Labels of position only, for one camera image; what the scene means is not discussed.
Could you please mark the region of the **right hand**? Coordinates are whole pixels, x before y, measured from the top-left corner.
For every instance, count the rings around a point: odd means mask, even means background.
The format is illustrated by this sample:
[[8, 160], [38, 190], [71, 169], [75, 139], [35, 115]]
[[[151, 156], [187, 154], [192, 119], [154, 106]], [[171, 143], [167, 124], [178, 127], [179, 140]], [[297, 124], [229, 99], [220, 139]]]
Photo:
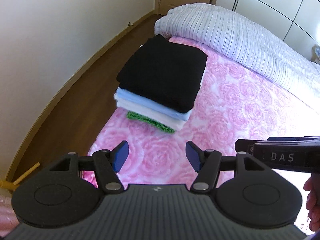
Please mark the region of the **right hand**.
[[319, 190], [319, 180], [311, 175], [303, 186], [304, 191], [309, 194], [306, 199], [306, 209], [309, 211], [308, 218], [310, 219], [309, 228], [313, 232], [319, 231], [319, 197], [316, 191]]

